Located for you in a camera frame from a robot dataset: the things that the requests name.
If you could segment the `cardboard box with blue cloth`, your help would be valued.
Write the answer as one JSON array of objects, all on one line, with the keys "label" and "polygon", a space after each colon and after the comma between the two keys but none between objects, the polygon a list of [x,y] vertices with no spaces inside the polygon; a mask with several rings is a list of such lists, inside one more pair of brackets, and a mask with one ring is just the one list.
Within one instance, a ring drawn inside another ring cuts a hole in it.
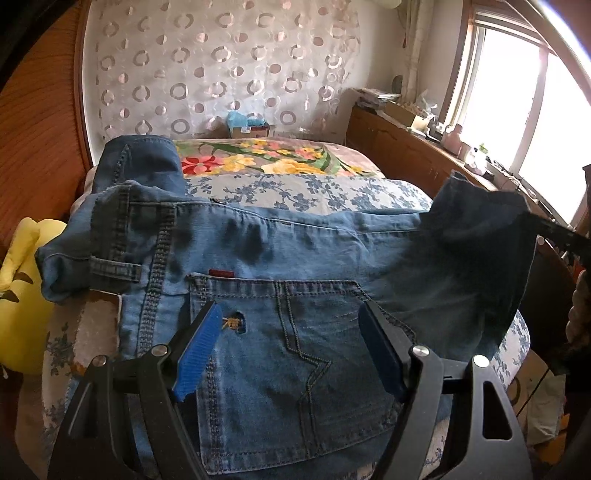
[{"label": "cardboard box with blue cloth", "polygon": [[237,111],[231,111],[226,117],[229,137],[232,139],[266,138],[274,132],[270,125],[259,115],[246,116]]}]

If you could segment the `clutter on cabinet top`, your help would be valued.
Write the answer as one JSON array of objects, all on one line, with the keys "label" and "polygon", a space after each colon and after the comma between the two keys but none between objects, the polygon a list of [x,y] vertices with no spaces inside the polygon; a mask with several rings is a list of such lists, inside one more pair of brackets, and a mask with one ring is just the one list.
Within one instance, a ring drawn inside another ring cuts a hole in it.
[{"label": "clutter on cabinet top", "polygon": [[444,144],[452,129],[464,122],[466,141],[479,151],[478,157],[493,159],[487,171],[501,187],[524,187],[520,169],[538,124],[546,85],[542,72],[535,81],[521,86],[508,81],[508,92],[488,104],[480,93],[496,89],[498,84],[483,71],[474,68],[458,82],[456,106],[447,120],[437,118],[429,109],[402,104],[400,96],[370,88],[358,88],[359,103],[407,130]]}]

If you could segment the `white circle-pattern curtain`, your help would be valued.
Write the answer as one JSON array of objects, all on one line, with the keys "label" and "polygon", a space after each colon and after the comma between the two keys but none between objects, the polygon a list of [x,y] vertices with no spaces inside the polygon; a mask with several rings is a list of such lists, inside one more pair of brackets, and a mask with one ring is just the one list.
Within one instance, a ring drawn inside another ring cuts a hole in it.
[{"label": "white circle-pattern curtain", "polygon": [[85,120],[94,152],[117,136],[221,136],[231,114],[335,141],[361,49],[349,1],[94,1]]}]

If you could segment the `blue floral white quilt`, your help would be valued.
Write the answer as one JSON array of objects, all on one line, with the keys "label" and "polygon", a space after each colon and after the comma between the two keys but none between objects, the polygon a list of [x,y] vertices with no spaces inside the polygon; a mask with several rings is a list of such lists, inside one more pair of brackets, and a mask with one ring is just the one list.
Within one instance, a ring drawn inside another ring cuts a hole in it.
[{"label": "blue floral white quilt", "polygon": [[[114,187],[113,180],[97,175],[73,204],[64,232],[39,255],[42,292],[56,304],[43,361],[47,446],[55,443],[77,383],[74,364],[100,347],[124,354],[137,349],[141,330],[136,318],[89,294],[92,211]],[[263,215],[266,230],[238,238],[239,254],[254,255],[238,266],[239,276],[270,276],[273,253],[285,255],[287,264],[304,275],[334,278],[342,270],[366,291],[378,291],[381,304],[412,336],[425,337],[450,356],[492,355],[503,384],[514,378],[529,350],[519,306],[532,248],[516,243],[514,221],[526,210],[517,193],[489,191],[459,174],[449,177],[435,197],[402,180],[317,174],[169,173],[151,180],[149,187],[204,203],[211,224],[242,210]],[[369,215],[394,219],[428,210],[435,211],[435,231],[445,240],[464,234],[451,247],[456,263],[449,274],[436,272],[438,255],[427,253],[421,241],[405,244],[389,238],[360,253],[345,241]]]}]

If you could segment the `colourful floral bed sheet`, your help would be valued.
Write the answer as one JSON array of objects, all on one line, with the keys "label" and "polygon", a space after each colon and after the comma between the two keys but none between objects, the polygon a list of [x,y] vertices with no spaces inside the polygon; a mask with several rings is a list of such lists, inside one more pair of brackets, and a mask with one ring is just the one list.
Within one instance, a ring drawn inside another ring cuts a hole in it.
[{"label": "colourful floral bed sheet", "polygon": [[384,176],[368,157],[339,144],[252,138],[176,140],[174,145],[186,177],[246,174]]}]

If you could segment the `yellow plush toy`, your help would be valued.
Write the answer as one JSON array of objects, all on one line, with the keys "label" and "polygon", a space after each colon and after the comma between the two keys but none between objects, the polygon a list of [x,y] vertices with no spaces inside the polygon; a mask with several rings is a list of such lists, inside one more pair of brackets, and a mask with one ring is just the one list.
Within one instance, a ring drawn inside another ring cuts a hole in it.
[{"label": "yellow plush toy", "polygon": [[1,266],[1,365],[25,375],[42,370],[47,324],[54,305],[41,292],[36,251],[59,236],[66,224],[22,219]]}]

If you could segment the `wooden slatted wardrobe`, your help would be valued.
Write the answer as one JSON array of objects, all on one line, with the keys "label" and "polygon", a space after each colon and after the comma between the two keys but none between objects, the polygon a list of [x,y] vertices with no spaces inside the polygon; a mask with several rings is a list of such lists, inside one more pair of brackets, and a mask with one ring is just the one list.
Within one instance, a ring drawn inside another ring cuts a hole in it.
[{"label": "wooden slatted wardrobe", "polygon": [[1,5],[1,248],[24,217],[63,220],[91,168],[82,90],[87,1]]}]

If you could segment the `window with bright light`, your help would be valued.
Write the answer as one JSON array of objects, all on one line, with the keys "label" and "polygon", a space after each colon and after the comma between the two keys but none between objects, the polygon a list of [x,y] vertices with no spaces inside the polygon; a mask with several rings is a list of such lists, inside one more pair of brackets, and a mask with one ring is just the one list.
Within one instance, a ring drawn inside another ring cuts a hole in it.
[{"label": "window with bright light", "polygon": [[441,111],[471,147],[468,165],[560,223],[587,213],[590,117],[584,91],[546,39],[503,1],[465,1]]}]

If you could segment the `blue denim jeans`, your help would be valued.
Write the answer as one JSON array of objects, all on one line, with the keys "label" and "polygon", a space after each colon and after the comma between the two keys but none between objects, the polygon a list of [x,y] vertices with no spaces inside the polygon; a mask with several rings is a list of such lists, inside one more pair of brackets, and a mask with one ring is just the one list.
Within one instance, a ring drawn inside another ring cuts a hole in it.
[{"label": "blue denim jeans", "polygon": [[376,303],[441,357],[495,354],[535,252],[526,211],[520,195],[457,175],[425,213],[195,198],[170,140],[121,136],[36,261],[50,301],[120,297],[124,358],[169,341],[208,301],[238,321],[182,410],[209,476],[337,479],[379,460],[402,409],[370,358],[360,307]]}]

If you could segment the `wooden side cabinet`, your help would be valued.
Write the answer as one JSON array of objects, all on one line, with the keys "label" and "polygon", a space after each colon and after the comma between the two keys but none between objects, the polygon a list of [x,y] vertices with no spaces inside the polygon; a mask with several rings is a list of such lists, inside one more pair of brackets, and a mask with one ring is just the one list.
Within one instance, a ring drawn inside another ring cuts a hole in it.
[{"label": "wooden side cabinet", "polygon": [[499,189],[460,160],[374,111],[353,106],[346,145],[366,155],[389,179],[404,180],[434,198],[453,172],[489,192]]}]

